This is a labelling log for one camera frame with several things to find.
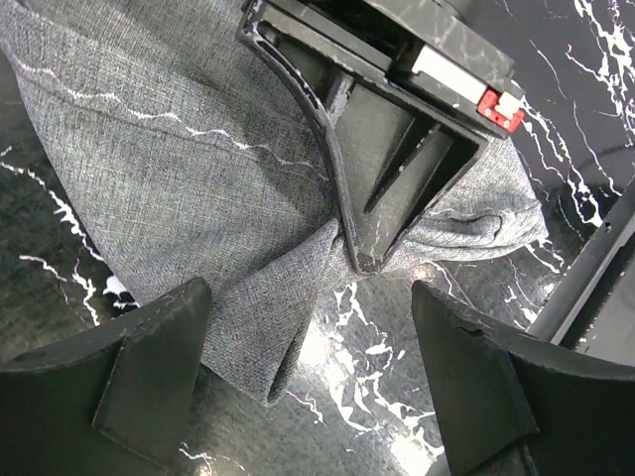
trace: white plastic piece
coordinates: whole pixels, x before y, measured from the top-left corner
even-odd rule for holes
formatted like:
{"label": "white plastic piece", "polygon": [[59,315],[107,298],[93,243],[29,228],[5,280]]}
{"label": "white plastic piece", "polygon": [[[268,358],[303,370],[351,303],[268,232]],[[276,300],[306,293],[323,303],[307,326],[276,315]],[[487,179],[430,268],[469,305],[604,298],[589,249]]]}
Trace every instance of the white plastic piece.
{"label": "white plastic piece", "polygon": [[423,47],[413,65],[413,73],[419,72],[424,72],[476,105],[487,90],[487,84],[428,45]]}
{"label": "white plastic piece", "polygon": [[511,121],[514,119],[514,114],[520,110],[521,101],[522,99],[515,98],[509,92],[503,92],[494,110]]}

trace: red plastic piece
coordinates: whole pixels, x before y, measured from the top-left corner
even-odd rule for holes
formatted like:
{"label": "red plastic piece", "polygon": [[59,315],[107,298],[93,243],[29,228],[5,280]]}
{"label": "red plastic piece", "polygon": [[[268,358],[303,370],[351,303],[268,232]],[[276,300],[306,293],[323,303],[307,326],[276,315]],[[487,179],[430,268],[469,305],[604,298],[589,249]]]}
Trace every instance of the red plastic piece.
{"label": "red plastic piece", "polygon": [[478,113],[496,123],[507,132],[515,132],[520,123],[523,122],[525,112],[520,110],[517,111],[516,114],[514,114],[514,118],[510,120],[494,109],[498,104],[499,99],[500,96],[496,91],[487,89],[487,92],[485,92],[483,98],[478,103]]}

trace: gray cloth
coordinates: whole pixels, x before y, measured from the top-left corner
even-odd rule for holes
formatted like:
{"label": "gray cloth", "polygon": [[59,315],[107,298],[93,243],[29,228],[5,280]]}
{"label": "gray cloth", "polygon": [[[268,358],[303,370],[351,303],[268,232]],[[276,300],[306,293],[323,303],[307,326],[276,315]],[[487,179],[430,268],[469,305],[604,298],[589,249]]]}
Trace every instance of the gray cloth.
{"label": "gray cloth", "polygon": [[[307,121],[234,40],[239,3],[0,0],[0,46],[106,263],[140,303],[204,276],[202,363],[267,405],[318,295],[356,277]],[[511,142],[493,140],[386,271],[546,235]]]}

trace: folded cloth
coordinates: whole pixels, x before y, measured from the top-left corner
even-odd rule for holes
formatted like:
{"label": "folded cloth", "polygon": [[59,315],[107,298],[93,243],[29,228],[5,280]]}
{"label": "folded cloth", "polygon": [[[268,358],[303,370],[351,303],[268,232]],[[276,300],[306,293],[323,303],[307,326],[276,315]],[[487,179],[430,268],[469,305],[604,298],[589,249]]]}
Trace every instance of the folded cloth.
{"label": "folded cloth", "polygon": [[[202,363],[268,405],[318,295],[355,275],[307,121],[234,40],[239,3],[0,0],[0,46],[106,263],[140,303],[204,276]],[[492,140],[386,271],[546,235],[514,147]]]}

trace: marble countertop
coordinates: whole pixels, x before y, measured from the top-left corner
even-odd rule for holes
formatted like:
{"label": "marble countertop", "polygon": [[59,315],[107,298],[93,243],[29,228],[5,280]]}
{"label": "marble countertop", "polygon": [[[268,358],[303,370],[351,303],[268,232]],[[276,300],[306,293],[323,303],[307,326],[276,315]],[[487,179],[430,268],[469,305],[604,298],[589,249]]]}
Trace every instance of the marble countertop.
{"label": "marble countertop", "polygon": [[[429,263],[320,301],[288,395],[264,409],[201,369],[180,475],[424,475],[443,453],[414,324],[422,279],[527,329],[635,176],[635,4],[493,0],[472,27],[515,59],[514,136],[548,240],[505,258]],[[94,249],[0,59],[0,357],[137,304]]]}

